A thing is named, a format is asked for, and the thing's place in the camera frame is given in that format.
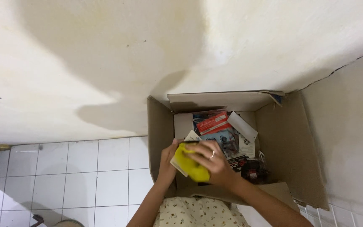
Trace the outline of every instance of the red label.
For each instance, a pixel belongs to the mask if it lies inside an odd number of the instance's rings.
[[[227,128],[232,128],[232,126],[228,123],[228,116],[226,115],[226,112],[222,112],[198,123],[197,128],[201,135],[205,135],[216,133]]]

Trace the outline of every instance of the finger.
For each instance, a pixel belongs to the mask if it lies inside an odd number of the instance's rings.
[[[206,157],[208,159],[210,157],[212,157],[212,154],[213,154],[213,151],[209,147],[204,146],[202,144],[197,144],[197,145],[187,144],[186,148],[189,149],[189,150],[193,150],[193,151],[195,151],[197,153],[200,153],[200,154],[202,154],[204,157]]]
[[[185,154],[185,155],[193,159],[194,161],[198,162],[199,164],[207,168],[209,171],[213,169],[214,163],[212,163],[209,159],[206,159],[205,157],[199,154]]]
[[[216,154],[218,155],[224,155],[223,152],[221,151],[221,148],[219,147],[218,142],[216,141],[200,141],[200,144],[203,144],[204,146],[209,147],[209,149],[215,151]]]

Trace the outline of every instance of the yellow object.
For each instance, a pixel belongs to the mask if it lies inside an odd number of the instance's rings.
[[[184,153],[195,153],[195,151],[186,149],[186,144],[187,143],[179,144],[179,147],[175,152],[175,156],[172,159],[173,162],[177,165],[174,166],[178,170],[181,169],[182,171],[180,172],[184,172],[184,175],[188,174],[188,176],[190,176],[190,178],[195,182],[208,182],[210,177],[208,169],[184,155]]]

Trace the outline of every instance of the product box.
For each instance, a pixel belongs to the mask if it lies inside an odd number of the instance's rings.
[[[161,151],[175,136],[174,115],[225,109],[235,111],[256,132],[255,151],[267,159],[269,178],[278,183],[256,185],[295,210],[293,198],[301,204],[329,209],[321,178],[313,136],[300,92],[242,91],[167,96],[171,109],[148,97],[148,148],[150,172],[154,181],[159,173]],[[166,197],[195,195],[248,205],[238,196],[214,185],[199,186],[181,173]]]

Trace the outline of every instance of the open cardboard box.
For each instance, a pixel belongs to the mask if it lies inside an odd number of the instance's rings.
[[[150,172],[154,181],[159,173],[161,151],[174,138],[174,114],[205,110],[235,111],[258,131],[256,151],[266,157],[270,178],[278,183],[257,185],[295,210],[298,203],[328,210],[313,136],[300,92],[242,91],[167,96],[171,109],[148,97],[148,148]],[[181,173],[167,197],[195,195],[247,205],[234,194],[214,185],[198,186]]]

